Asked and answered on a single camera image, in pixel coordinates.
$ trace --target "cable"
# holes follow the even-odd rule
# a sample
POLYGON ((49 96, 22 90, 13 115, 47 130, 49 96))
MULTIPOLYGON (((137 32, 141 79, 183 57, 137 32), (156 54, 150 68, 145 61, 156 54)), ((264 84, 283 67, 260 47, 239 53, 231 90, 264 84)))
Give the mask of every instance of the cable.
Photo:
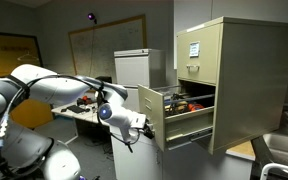
MULTIPOLYGON (((49 76, 45 76, 45 77, 41 77, 41 78, 37 78, 34 79, 30 82, 27 83, 27 86, 30 88, 32 87, 36 82, 42 80, 42 79, 48 79, 48 78, 59 78, 59 77, 64 77, 64 78, 69 78, 69 79, 74 79, 77 80, 79 82, 83 82, 84 84, 88 85, 90 88, 94 88, 93 86, 91 86, 89 83, 78 79, 76 77, 73 76, 68 76, 68 75, 49 75, 49 76)), ((4 147, 4 142, 5 142, 5 137, 7 135, 7 131, 9 129, 9 120, 10 120, 10 111, 11 111, 11 107, 14 105, 14 102, 17 101, 17 99, 19 97, 22 97, 22 95, 24 95, 26 93, 26 91, 24 90, 24 87, 20 87, 20 89, 16 92, 16 94, 13 96, 13 98, 11 99, 10 103, 8 104, 2 119, 0 121, 0 168, 1 168, 1 172, 7 176, 7 177, 11 177, 11 178, 20 178, 23 176, 27 176, 31 173, 33 173, 38 167, 40 167, 42 165, 42 163, 45 160, 45 157, 41 157, 40 160, 36 163, 35 166, 32 166, 30 169, 28 169, 27 171, 18 174, 18 173, 14 173, 12 172, 9 167, 8 167, 8 163, 7 160, 5 158, 3 158, 2 156, 2 149, 4 147)))
POLYGON ((92 180, 99 180, 101 176, 95 176, 92 180))
POLYGON ((120 141, 120 142, 122 142, 122 143, 124 143, 124 144, 133 145, 133 144, 137 143, 137 141, 140 139, 140 134, 141 134, 141 133, 140 133, 140 130, 137 129, 137 138, 136 138, 136 140, 133 141, 133 142, 125 142, 124 140, 122 140, 122 139, 118 138, 117 136, 115 136, 113 133, 110 133, 110 134, 111 134, 111 136, 113 136, 115 139, 117 139, 118 141, 120 141))
POLYGON ((94 28, 95 25, 93 25, 92 27, 92 39, 91 39, 91 57, 90 57, 90 61, 91 61, 91 64, 90 64, 90 71, 88 73, 89 76, 91 76, 91 73, 92 73, 92 64, 93 64, 93 49, 94 49, 94 34, 95 34, 95 28, 94 28))

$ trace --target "black cable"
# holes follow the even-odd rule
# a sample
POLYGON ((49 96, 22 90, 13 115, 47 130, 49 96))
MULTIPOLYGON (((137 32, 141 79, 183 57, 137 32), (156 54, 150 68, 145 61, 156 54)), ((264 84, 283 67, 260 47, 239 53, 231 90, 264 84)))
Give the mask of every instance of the black cable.
POLYGON ((22 89, 25 91, 25 98, 27 99, 30 96, 30 88, 21 80, 17 79, 15 76, 12 76, 11 74, 6 76, 8 79, 15 82, 18 86, 22 87, 22 89))
MULTIPOLYGON (((68 79, 74 79, 74 80, 77 80, 79 82, 82 82, 86 85, 88 85, 90 88, 94 88, 93 86, 91 86, 89 83, 81 80, 81 79, 78 79, 76 77, 73 77, 73 76, 68 76, 68 75, 49 75, 49 76, 45 76, 45 77, 41 77, 41 78, 37 78, 37 79, 34 79, 30 82, 27 83, 27 87, 32 87, 36 82, 42 80, 42 79, 48 79, 48 78, 59 78, 59 77, 64 77, 64 78, 68 78, 68 79)), ((19 98, 21 97, 26 91, 25 91, 25 86, 21 86, 21 88, 17 91, 17 93, 13 96, 12 100, 10 101, 10 103, 8 104, 4 114, 3 114, 3 117, 0 121, 0 166, 1 166, 1 172, 7 176, 7 177, 12 177, 12 178, 20 178, 20 177, 23 177, 23 176, 27 176, 31 173, 33 173, 38 167, 40 167, 42 165, 42 163, 44 162, 45 160, 45 157, 41 157, 40 160, 36 163, 35 166, 33 166, 32 168, 30 168, 29 170, 21 173, 21 174, 17 174, 17 173, 14 173, 12 172, 9 167, 8 167, 8 164, 7 164, 7 160, 5 158, 3 158, 2 156, 2 149, 4 147, 4 141, 5 141, 5 137, 6 137, 6 134, 7 134, 7 130, 8 130, 8 121, 9 121, 9 114, 10 114, 10 110, 11 110, 11 107, 13 106, 14 102, 19 98)))
POLYGON ((93 46, 93 43, 94 43, 94 33, 95 33, 95 28, 94 28, 95 25, 93 25, 93 31, 92 31, 92 39, 91 39, 91 57, 90 57, 90 61, 91 61, 91 64, 90 64, 90 71, 89 71, 89 76, 91 76, 91 73, 92 73, 92 64, 93 64, 93 49, 94 49, 94 46, 93 46))
POLYGON ((99 180, 101 176, 95 176, 92 180, 99 180))
POLYGON ((111 133, 110 132, 110 134, 111 134, 111 136, 113 136, 115 139, 117 139, 118 141, 120 141, 120 142, 122 142, 122 143, 124 143, 124 144, 130 144, 130 145, 133 145, 133 144, 135 144, 135 143, 137 143, 137 141, 140 139, 140 130, 139 129, 137 129, 137 138, 136 138, 136 140, 135 141, 133 141, 133 142, 125 142, 124 140, 122 140, 122 139, 120 139, 120 138, 118 138, 117 136, 115 136, 113 133, 111 133))

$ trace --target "white robotic arm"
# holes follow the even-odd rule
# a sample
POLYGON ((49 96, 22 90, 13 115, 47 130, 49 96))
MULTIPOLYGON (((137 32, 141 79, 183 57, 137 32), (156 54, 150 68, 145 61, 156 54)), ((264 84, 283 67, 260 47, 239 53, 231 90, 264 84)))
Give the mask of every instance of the white robotic arm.
POLYGON ((8 113, 27 97, 61 105, 76 101, 89 89, 106 92, 107 103, 99 107, 99 117, 119 127, 124 143, 130 143, 132 137, 128 130, 144 128, 145 116, 121 107, 127 98, 123 86, 85 76, 59 75, 33 65, 19 66, 10 77, 0 78, 0 155, 7 160, 7 165, 15 168, 40 166, 45 179, 78 179, 79 163, 65 144, 8 122, 8 113))

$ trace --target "filing cabinet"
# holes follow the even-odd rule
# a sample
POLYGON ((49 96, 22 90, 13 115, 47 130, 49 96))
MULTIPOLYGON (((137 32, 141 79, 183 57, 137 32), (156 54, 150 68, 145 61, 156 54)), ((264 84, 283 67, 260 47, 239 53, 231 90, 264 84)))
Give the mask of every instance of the filing cabinet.
POLYGON ((179 32, 177 54, 175 92, 204 97, 205 108, 168 116, 167 95, 139 85, 140 112, 162 151, 197 142, 213 154, 279 127, 288 23, 221 17, 179 32))

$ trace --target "table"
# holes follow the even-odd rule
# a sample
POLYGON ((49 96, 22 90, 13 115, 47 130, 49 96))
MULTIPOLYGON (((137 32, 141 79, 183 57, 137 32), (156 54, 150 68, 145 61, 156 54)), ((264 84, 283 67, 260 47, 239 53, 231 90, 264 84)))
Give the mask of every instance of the table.
MULTIPOLYGON (((52 112, 57 114, 57 115, 62 115, 62 116, 74 119, 75 126, 76 126, 76 120, 82 120, 82 121, 87 121, 87 122, 90 122, 90 123, 98 124, 98 120, 97 120, 97 104, 96 103, 80 106, 81 108, 85 108, 85 109, 89 108, 90 109, 89 112, 82 112, 82 113, 75 113, 75 112, 73 112, 71 110, 66 109, 67 107, 69 107, 71 105, 76 105, 76 103, 73 102, 73 103, 70 103, 70 104, 66 104, 66 105, 63 105, 63 106, 56 107, 56 108, 52 109, 52 112)), ((101 121, 101 123, 104 126, 109 126, 109 124, 106 123, 106 122, 101 121)), ((76 136, 74 136, 69 141, 67 141, 66 144, 72 142, 77 137, 78 137, 78 130, 76 128, 76 136)))

